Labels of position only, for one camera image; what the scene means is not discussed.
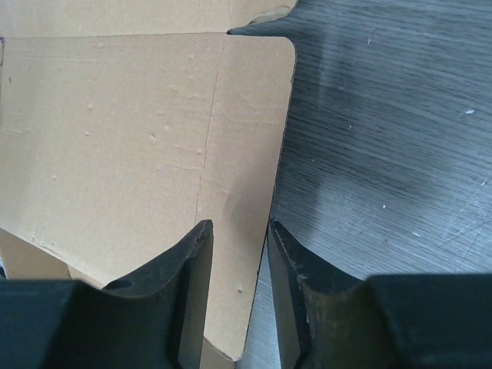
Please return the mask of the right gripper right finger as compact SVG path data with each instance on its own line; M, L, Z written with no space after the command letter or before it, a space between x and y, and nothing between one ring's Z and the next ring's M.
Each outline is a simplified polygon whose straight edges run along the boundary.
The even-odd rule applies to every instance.
M283 368L489 368L489 274L364 280L308 250L279 221L268 260Z

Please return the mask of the brown cardboard box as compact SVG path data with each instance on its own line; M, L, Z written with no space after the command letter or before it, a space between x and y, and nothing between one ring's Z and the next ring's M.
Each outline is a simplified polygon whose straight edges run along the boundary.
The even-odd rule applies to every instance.
M3 1L1 260L102 287L214 224L204 368L244 352L296 51L293 1Z

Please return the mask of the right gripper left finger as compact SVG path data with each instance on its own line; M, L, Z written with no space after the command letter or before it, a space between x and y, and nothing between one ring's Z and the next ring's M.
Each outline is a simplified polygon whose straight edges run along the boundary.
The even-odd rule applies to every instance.
M81 280L1 282L3 368L197 368L214 226L103 288Z

